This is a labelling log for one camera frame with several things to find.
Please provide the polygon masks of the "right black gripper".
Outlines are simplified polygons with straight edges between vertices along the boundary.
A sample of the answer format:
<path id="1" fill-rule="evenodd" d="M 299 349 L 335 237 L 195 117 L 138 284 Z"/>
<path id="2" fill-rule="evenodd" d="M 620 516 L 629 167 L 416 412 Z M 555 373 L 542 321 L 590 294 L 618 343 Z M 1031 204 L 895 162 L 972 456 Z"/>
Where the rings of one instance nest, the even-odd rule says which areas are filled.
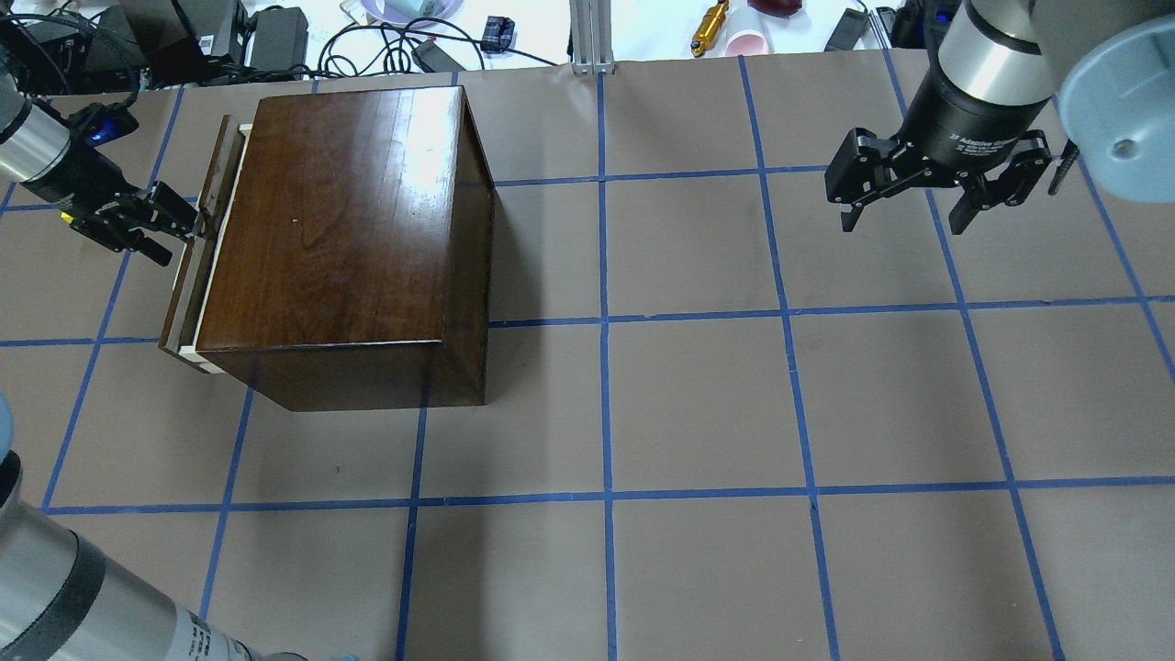
<path id="1" fill-rule="evenodd" d="M 853 231 L 864 205 L 909 188 L 964 189 L 952 205 L 949 229 L 964 234 L 978 214 L 995 205 L 1020 205 L 1053 162 L 1045 133 L 1029 130 L 1010 146 L 1008 158 L 995 164 L 945 164 L 900 140 L 878 139 L 867 129 L 851 129 L 825 171 L 825 193 L 841 205 L 841 230 Z"/>

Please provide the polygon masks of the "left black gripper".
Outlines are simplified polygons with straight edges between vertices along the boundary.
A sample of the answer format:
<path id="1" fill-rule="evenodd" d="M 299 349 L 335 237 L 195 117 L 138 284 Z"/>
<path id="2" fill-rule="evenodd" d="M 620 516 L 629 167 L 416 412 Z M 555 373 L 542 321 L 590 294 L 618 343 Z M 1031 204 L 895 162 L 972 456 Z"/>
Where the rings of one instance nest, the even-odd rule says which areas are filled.
<path id="1" fill-rule="evenodd" d="M 147 231 L 160 231 L 179 240 L 213 240 L 217 222 L 200 217 L 196 207 L 172 186 L 159 181 L 137 193 L 116 193 L 98 210 L 76 208 L 62 213 L 70 229 L 108 248 L 112 252 L 140 252 L 159 267 L 172 263 L 173 252 Z"/>

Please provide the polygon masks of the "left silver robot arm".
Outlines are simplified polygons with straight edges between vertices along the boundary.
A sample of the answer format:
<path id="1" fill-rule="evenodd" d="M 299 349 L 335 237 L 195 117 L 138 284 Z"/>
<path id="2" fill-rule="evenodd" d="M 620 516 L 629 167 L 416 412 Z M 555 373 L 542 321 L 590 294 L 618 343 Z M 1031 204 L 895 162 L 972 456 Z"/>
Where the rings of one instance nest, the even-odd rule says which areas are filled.
<path id="1" fill-rule="evenodd" d="M 4 193 L 4 645 L 38 623 L 58 660 L 309 660 L 212 611 L 251 394 L 200 382 L 130 322 L 164 286 Z M 16 461 L 7 459 L 16 454 Z"/>

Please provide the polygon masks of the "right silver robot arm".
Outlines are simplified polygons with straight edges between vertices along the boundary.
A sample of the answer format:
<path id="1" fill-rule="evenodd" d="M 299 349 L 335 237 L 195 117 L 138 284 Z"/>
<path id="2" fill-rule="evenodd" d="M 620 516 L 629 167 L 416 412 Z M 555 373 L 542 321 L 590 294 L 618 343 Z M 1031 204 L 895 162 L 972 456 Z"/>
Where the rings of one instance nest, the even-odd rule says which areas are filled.
<path id="1" fill-rule="evenodd" d="M 857 127 L 825 173 L 855 229 L 865 205 L 911 188 L 960 188 L 953 234 L 1020 205 L 1052 162 L 1032 124 L 1049 101 L 1067 134 L 1052 186 L 1085 158 L 1104 191 L 1171 202 L 1170 1 L 965 1 L 892 139 Z"/>

